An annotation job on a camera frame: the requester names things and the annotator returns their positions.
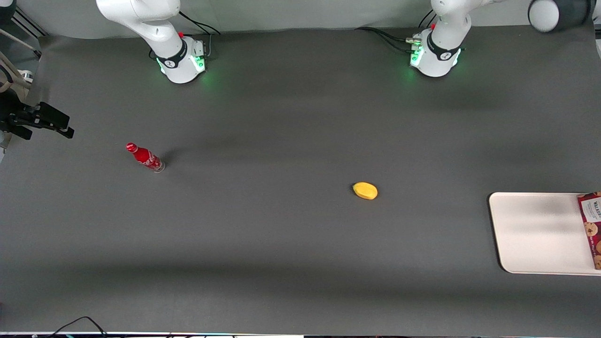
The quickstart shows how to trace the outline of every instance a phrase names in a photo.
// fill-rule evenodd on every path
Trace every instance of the black band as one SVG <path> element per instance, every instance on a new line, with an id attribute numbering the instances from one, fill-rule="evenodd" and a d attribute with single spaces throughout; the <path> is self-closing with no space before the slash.
<path id="1" fill-rule="evenodd" d="M 180 61 L 184 59 L 184 57 L 186 56 L 188 52 L 188 44 L 182 39 L 182 48 L 180 49 L 180 51 L 173 55 L 170 58 L 161 58 L 161 57 L 156 57 L 160 63 L 164 64 L 165 67 L 167 68 L 176 68 L 177 65 L 180 64 Z"/>
<path id="2" fill-rule="evenodd" d="M 448 60 L 452 59 L 453 55 L 455 55 L 455 53 L 457 53 L 459 51 L 459 47 L 453 48 L 453 49 L 444 49 L 444 48 L 440 48 L 439 46 L 436 46 L 436 44 L 434 44 L 434 41 L 432 41 L 432 32 L 430 32 L 430 34 L 428 34 L 428 39 L 426 40 L 426 42 L 428 44 L 428 48 L 434 54 L 436 54 L 436 57 L 440 61 L 448 61 Z"/>

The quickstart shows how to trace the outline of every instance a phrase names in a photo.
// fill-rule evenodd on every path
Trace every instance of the white tray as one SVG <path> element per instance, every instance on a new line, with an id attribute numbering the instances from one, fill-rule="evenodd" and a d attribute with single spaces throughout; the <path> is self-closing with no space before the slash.
<path id="1" fill-rule="evenodd" d="M 514 274 L 601 275 L 578 194 L 496 192 L 490 214 L 502 267 Z"/>

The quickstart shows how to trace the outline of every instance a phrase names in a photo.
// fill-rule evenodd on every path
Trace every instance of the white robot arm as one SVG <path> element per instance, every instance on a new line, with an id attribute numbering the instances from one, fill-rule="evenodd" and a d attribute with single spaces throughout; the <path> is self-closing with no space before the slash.
<path id="1" fill-rule="evenodd" d="M 413 39 L 410 65 L 434 78 L 446 75 L 461 53 L 460 46 L 472 27 L 469 12 L 505 0 L 431 0 L 439 19 L 434 30 L 427 28 Z M 534 28 L 549 32 L 584 23 L 593 10 L 601 12 L 597 0 L 532 0 L 528 17 Z"/>
<path id="2" fill-rule="evenodd" d="M 96 0 L 105 18 L 139 34 L 157 56 L 161 71 L 172 82 L 190 82 L 205 70 L 204 46 L 181 37 L 167 21 L 180 11 L 180 0 Z"/>

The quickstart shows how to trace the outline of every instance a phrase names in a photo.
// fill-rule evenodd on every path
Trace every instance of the bottle label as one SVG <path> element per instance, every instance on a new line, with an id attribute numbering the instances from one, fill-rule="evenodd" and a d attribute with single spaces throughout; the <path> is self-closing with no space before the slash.
<path id="1" fill-rule="evenodd" d="M 148 152 L 148 154 L 150 155 L 150 157 L 148 157 L 148 159 L 145 162 L 140 162 L 138 161 L 141 165 L 152 169 L 152 170 L 158 170 L 160 168 L 160 159 L 158 157 L 156 157 L 152 152 Z"/>
<path id="2" fill-rule="evenodd" d="M 580 202 L 581 210 L 587 222 L 601 222 L 601 197 Z"/>

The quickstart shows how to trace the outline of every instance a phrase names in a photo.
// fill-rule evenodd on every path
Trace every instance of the green led light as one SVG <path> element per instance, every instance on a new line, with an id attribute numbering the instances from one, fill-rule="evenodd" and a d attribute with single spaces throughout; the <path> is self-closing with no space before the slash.
<path id="1" fill-rule="evenodd" d="M 411 66 L 417 67 L 421 61 L 421 57 L 424 55 L 424 47 L 419 47 L 416 51 L 417 56 L 411 58 Z"/>
<path id="2" fill-rule="evenodd" d="M 159 58 L 156 58 L 156 62 L 159 64 L 160 72 L 165 74 L 165 69 L 163 69 L 163 65 L 160 63 Z"/>
<path id="3" fill-rule="evenodd" d="M 204 71 L 204 59 L 202 57 L 193 57 L 192 55 L 190 55 L 190 59 L 192 60 L 192 64 L 199 73 Z"/>
<path id="4" fill-rule="evenodd" d="M 461 48 L 459 48 L 459 51 L 457 51 L 457 56 L 455 57 L 455 61 L 453 61 L 454 66 L 457 64 L 457 60 L 459 60 L 459 54 L 461 54 Z"/>

